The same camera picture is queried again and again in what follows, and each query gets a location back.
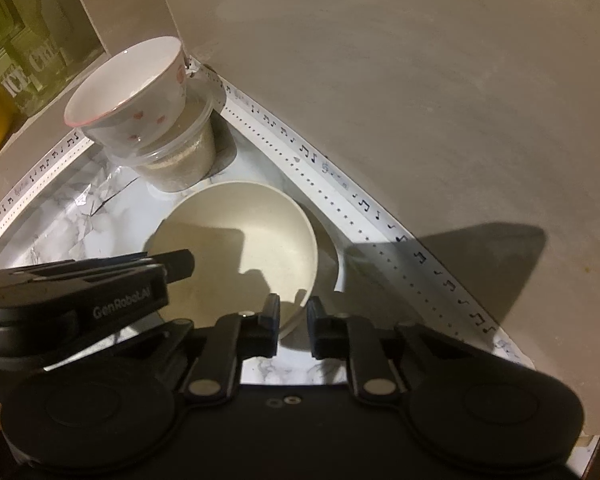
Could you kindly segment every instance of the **bowl rim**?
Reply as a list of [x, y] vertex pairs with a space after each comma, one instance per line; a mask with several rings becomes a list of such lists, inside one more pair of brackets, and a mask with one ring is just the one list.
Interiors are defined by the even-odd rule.
[[[288, 317], [288, 319], [286, 320], [286, 322], [284, 324], [282, 324], [282, 323], [280, 324], [280, 333], [278, 335], [278, 338], [282, 339], [283, 337], [285, 337], [289, 333], [291, 333], [301, 322], [301, 319], [302, 319], [301, 314], [304, 312], [304, 308], [306, 307], [306, 302], [309, 301], [309, 298], [311, 297], [312, 291], [314, 290], [314, 286], [315, 286], [315, 280], [318, 277], [318, 240], [316, 239], [314, 228], [311, 225], [311, 222], [309, 222], [309, 219], [307, 218], [306, 213], [302, 210], [302, 208], [298, 205], [298, 203], [293, 198], [291, 198], [284, 191], [279, 190], [277, 187], [273, 187], [270, 184], [264, 184], [262, 182], [254, 182], [253, 180], [224, 180], [222, 182], [215, 182], [213, 184], [210, 184], [209, 186], [202, 187], [201, 189], [195, 191], [194, 193], [190, 194], [189, 196], [184, 197], [177, 204], [175, 204], [175, 206], [173, 207], [173, 209], [171, 209], [169, 214], [165, 218], [163, 218], [162, 221], [158, 224], [158, 227], [154, 230], [154, 234], [158, 231], [158, 229], [160, 229], [163, 226], [163, 224], [165, 222], [167, 222], [167, 220], [176, 211], [176, 209], [178, 209], [180, 206], [182, 206], [187, 200], [202, 193], [203, 191], [206, 191], [207, 189], [212, 189], [212, 188], [215, 188], [218, 186], [225, 186], [226, 184], [250, 184], [252, 186], [260, 186], [260, 187], [265, 187], [269, 190], [272, 190], [273, 192], [275, 192], [278, 195], [285, 198], [286, 201], [289, 202], [293, 206], [293, 208], [295, 208], [295, 210], [302, 217], [302, 220], [304, 221], [304, 224], [306, 225], [308, 231], [312, 234], [312, 236], [311, 236], [312, 244], [311, 244], [311, 248], [310, 248], [310, 253], [311, 253], [311, 257], [312, 257], [315, 265], [313, 265], [311, 277], [308, 280], [310, 282], [310, 288], [307, 289], [304, 297], [299, 302], [298, 309], [291, 316]], [[144, 248], [145, 248], [145, 250], [149, 251], [149, 254], [152, 252], [151, 251], [151, 243], [145, 245]]]
[[[124, 101], [118, 103], [116, 106], [114, 106], [111, 110], [107, 110], [106, 112], [101, 113], [100, 115], [90, 118], [88, 120], [85, 121], [79, 121], [79, 122], [73, 122], [70, 121], [69, 119], [67, 119], [67, 110], [69, 109], [70, 104], [72, 103], [72, 101], [74, 100], [74, 97], [76, 94], [78, 94], [78, 91], [80, 90], [80, 87], [87, 82], [92, 76], [94, 76], [95, 74], [97, 74], [98, 72], [103, 72], [104, 70], [106, 70], [106, 66], [107, 63], [109, 63], [110, 61], [116, 59], [118, 56], [122, 56], [123, 54], [127, 54], [129, 50], [140, 46], [142, 44], [145, 43], [149, 43], [152, 41], [156, 41], [156, 40], [164, 40], [165, 38], [170, 38], [173, 40], [177, 40], [179, 43], [178, 46], [178, 50], [177, 52], [174, 54], [173, 59], [171, 59], [171, 62], [159, 73], [156, 74], [155, 77], [147, 80], [144, 83], [144, 86], [140, 87], [136, 92], [134, 92], [133, 94], [131, 94], [128, 98], [126, 98]], [[69, 98], [69, 101], [67, 102], [66, 106], [64, 107], [64, 124], [66, 124], [67, 126], [71, 127], [71, 128], [81, 128], [82, 126], [87, 126], [88, 124], [93, 124], [101, 119], [104, 119], [110, 115], [113, 115], [114, 112], [120, 110], [121, 108], [126, 107], [132, 100], [136, 99], [140, 94], [143, 94], [147, 91], [147, 89], [149, 88], [149, 86], [151, 86], [151, 83], [153, 83], [154, 81], [156, 81], [158, 78], [160, 78], [165, 72], [167, 72], [168, 69], [170, 69], [173, 66], [173, 63], [175, 61], [177, 61], [178, 57], [180, 56], [180, 54], [184, 53], [183, 50], [183, 46], [182, 46], [182, 40], [180, 38], [177, 38], [176, 36], [157, 36], [156, 38], [149, 38], [148, 40], [144, 40], [141, 41], [140, 43], [136, 43], [133, 44], [129, 47], [127, 47], [126, 49], [120, 51], [119, 53], [117, 53], [115, 56], [110, 57], [109, 59], [107, 59], [102, 65], [100, 65], [99, 67], [97, 67], [96, 70], [94, 70], [93, 72], [91, 72], [85, 79], [84, 81], [82, 81], [79, 85], [78, 88], [75, 90], [74, 94]]]

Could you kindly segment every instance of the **beige wall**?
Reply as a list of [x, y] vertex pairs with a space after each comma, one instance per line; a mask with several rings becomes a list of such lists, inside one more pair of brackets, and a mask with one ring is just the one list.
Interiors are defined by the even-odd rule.
[[164, 0], [82, 0], [100, 43], [115, 56], [157, 36], [177, 36]]
[[190, 53], [423, 239], [600, 433], [600, 0], [167, 1]]

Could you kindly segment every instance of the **white ceramic bowl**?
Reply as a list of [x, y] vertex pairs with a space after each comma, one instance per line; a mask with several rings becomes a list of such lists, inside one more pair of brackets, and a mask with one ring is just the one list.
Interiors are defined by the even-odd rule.
[[64, 122], [120, 156], [165, 134], [186, 100], [182, 42], [172, 36], [130, 46], [85, 79]]
[[314, 288], [318, 249], [298, 204], [255, 182], [221, 182], [189, 196], [160, 224], [149, 254], [189, 249], [193, 275], [168, 285], [165, 320], [184, 317], [213, 326], [234, 312], [260, 312], [280, 296], [280, 337], [302, 319]]

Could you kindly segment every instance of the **screw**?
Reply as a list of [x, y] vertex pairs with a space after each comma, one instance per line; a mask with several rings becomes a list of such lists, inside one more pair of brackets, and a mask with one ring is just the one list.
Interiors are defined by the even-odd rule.
[[302, 399], [298, 396], [295, 395], [289, 395], [286, 396], [284, 399], [282, 399], [285, 401], [285, 404], [300, 404], [302, 402]]
[[189, 385], [189, 391], [200, 397], [209, 397], [220, 391], [220, 383], [213, 379], [198, 379]]
[[280, 399], [267, 399], [264, 403], [270, 408], [282, 408], [284, 404]]
[[396, 389], [393, 381], [382, 378], [369, 379], [362, 387], [368, 394], [377, 396], [391, 395]]

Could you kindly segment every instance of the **clear plastic tub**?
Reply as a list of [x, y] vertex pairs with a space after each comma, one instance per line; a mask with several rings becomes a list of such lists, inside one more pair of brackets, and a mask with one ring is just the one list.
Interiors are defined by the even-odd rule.
[[198, 183], [216, 158], [211, 128], [211, 92], [196, 79], [187, 83], [187, 103], [175, 124], [159, 140], [133, 156], [120, 157], [105, 148], [109, 160], [133, 168], [162, 191], [181, 191]]

